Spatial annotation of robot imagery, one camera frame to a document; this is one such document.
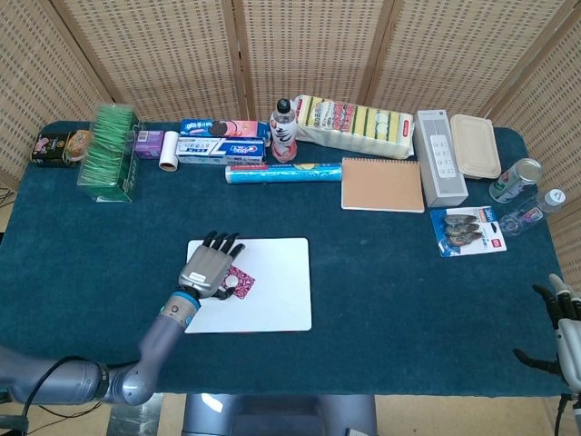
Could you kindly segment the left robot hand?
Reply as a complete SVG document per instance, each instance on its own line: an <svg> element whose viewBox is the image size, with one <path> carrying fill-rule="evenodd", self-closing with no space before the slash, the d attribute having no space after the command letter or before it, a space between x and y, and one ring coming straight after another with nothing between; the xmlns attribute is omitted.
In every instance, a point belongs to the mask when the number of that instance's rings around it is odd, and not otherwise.
<svg viewBox="0 0 581 436"><path fill-rule="evenodd" d="M223 286L233 261L245 248L236 243L238 233L209 232L194 250L178 278L180 288L196 300L216 298L227 300L235 293L235 286Z"/></svg>

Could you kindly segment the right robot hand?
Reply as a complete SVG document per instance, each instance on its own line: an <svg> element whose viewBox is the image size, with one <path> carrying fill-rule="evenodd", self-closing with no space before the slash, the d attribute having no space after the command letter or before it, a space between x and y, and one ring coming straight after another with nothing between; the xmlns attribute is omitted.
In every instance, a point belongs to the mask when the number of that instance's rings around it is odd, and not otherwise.
<svg viewBox="0 0 581 436"><path fill-rule="evenodd" d="M580 293L555 273L548 275L553 290L533 284L532 289L544 301L553 327L557 357L555 361L534 359L514 349L517 359L529 368L561 377L569 390L580 394Z"/></svg>

